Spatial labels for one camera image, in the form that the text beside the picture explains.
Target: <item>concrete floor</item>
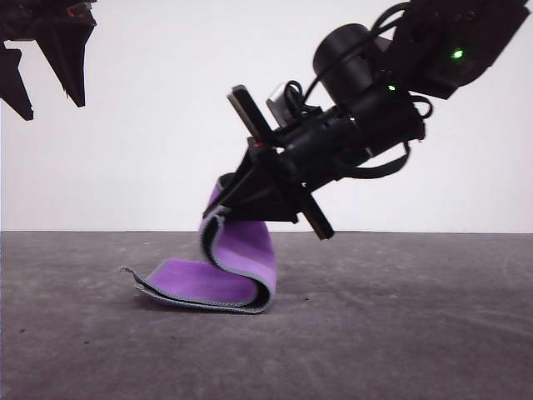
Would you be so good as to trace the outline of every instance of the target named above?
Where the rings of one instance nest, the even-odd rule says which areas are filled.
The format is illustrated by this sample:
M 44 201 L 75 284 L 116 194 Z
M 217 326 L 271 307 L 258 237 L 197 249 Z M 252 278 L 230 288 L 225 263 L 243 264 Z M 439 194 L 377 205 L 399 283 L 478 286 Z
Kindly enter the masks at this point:
M 533 236 L 277 233 L 257 316 L 132 286 L 195 233 L 2 234 L 6 400 L 531 399 Z

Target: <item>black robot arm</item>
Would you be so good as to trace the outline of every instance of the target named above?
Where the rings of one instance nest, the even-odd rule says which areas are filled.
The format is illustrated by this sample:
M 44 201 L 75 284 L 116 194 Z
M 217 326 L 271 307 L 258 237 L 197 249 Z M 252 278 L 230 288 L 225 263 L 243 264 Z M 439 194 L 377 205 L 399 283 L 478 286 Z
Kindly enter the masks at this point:
M 343 178 L 383 178 L 402 169 L 409 141 L 425 138 L 431 102 L 477 79 L 529 16 L 525 0 L 412 0 L 384 12 L 371 30 L 339 27 L 318 47 L 306 92 L 290 81 L 267 101 L 272 130 L 245 87 L 229 100 L 252 137 L 241 165 L 204 212 L 223 206 L 229 220 L 288 221 L 303 213 L 320 239 L 334 234 L 312 192 Z M 385 24 L 393 15 L 397 19 Z M 380 35 L 396 28 L 392 40 Z M 335 106 L 307 104 L 322 83 Z M 421 115 L 416 103 L 427 103 Z M 398 144 L 406 155 L 359 167 Z

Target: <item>white backdrop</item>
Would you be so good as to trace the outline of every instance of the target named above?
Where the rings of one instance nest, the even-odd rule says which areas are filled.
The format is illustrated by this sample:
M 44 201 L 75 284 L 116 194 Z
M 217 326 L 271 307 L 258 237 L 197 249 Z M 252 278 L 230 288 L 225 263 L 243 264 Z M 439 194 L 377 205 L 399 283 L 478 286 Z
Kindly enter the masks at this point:
M 312 80 L 331 30 L 371 25 L 393 3 L 101 0 L 81 109 L 37 45 L 9 43 L 22 48 L 36 119 L 2 105 L 2 228 L 196 230 L 216 177 L 246 148 L 230 88 L 247 85 L 266 113 L 279 83 Z M 402 172 L 318 191 L 334 228 L 532 233 L 532 39 L 530 20 L 480 80 L 435 100 L 428 138 Z M 331 104 L 321 89 L 311 102 Z

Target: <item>black cable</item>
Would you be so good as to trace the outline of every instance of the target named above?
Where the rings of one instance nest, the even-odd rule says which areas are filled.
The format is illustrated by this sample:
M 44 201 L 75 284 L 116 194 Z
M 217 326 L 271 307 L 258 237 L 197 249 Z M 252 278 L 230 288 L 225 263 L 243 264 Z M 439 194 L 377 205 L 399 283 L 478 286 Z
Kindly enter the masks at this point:
M 403 148 L 406 151 L 406 154 L 394 161 L 390 161 L 386 164 L 380 165 L 379 167 L 353 167 L 351 165 L 345 164 L 339 160 L 335 160 L 335 165 L 337 171 L 344 178 L 353 178 L 353 179 L 379 179 L 388 177 L 393 173 L 400 171 L 409 161 L 409 156 L 411 155 L 411 148 L 409 147 L 408 142 L 403 143 Z
M 429 110 L 424 115 L 422 115 L 422 119 L 427 119 L 431 115 L 433 115 L 433 103 L 430 101 L 429 98 L 424 96 L 411 96 L 411 101 L 414 103 L 425 103 L 430 106 Z
M 300 113 L 306 106 L 303 99 L 303 88 L 298 81 L 289 81 L 285 85 L 285 88 L 283 89 L 283 97 L 287 108 L 293 116 Z
M 411 7 L 412 7 L 411 2 L 401 2 L 395 6 L 388 8 L 387 10 L 385 10 L 385 12 L 382 15 L 380 15 L 380 17 L 376 20 L 376 22 L 374 22 L 374 25 L 372 26 L 372 29 L 370 32 L 371 33 L 375 32 L 375 30 L 377 30 L 381 25 L 383 25 L 383 23 L 387 19 L 392 17 L 394 14 L 399 13 L 400 11 L 406 11 Z
M 399 4 L 389 8 L 388 10 L 386 10 L 376 20 L 376 23 L 374 24 L 374 27 L 370 31 L 370 34 L 369 34 L 368 37 L 366 37 L 365 39 L 361 40 L 360 42 L 354 44 L 353 46 L 349 47 L 345 52 L 343 52 L 341 55 L 339 55 L 339 57 L 337 57 L 336 60 L 330 64 L 329 67 L 327 67 L 321 73 L 316 75 L 315 79 L 313 80 L 311 85 L 309 85 L 309 88 L 307 89 L 307 92 L 306 92 L 306 94 L 305 94 L 305 96 L 303 98 L 304 102 L 307 101 L 307 99 L 311 95 L 312 91 L 315 89 L 316 85 L 322 80 L 322 78 L 325 77 L 329 72 L 331 72 L 332 69 L 336 68 L 338 66 L 338 64 L 345 62 L 347 56 L 349 56 L 350 54 L 355 52 L 361 46 L 364 46 L 367 43 L 369 43 L 370 41 L 376 39 L 378 36 L 382 35 L 383 33 L 387 32 L 388 30 L 396 27 L 398 25 L 398 23 L 402 20 L 403 16 L 395 19 L 392 22 L 389 22 L 387 25 L 385 25 L 383 27 L 381 27 L 381 24 L 384 23 L 385 20 L 387 20 L 390 16 L 394 15 L 395 13 L 407 10 L 409 8 L 407 6 L 410 7 L 411 3 L 410 2 L 402 2 L 402 3 L 399 3 Z

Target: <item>purple fabric strip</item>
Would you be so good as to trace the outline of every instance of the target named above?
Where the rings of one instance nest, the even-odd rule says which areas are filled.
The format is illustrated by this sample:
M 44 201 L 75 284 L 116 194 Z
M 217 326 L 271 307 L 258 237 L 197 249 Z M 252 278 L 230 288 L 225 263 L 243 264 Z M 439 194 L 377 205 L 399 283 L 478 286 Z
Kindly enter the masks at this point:
M 222 190 L 215 187 L 211 203 Z M 260 313 L 276 292 L 276 258 L 264 222 L 227 221 L 228 208 L 213 210 L 200 226 L 208 262 L 171 258 L 148 277 L 129 267 L 136 286 L 153 300 L 171 306 Z

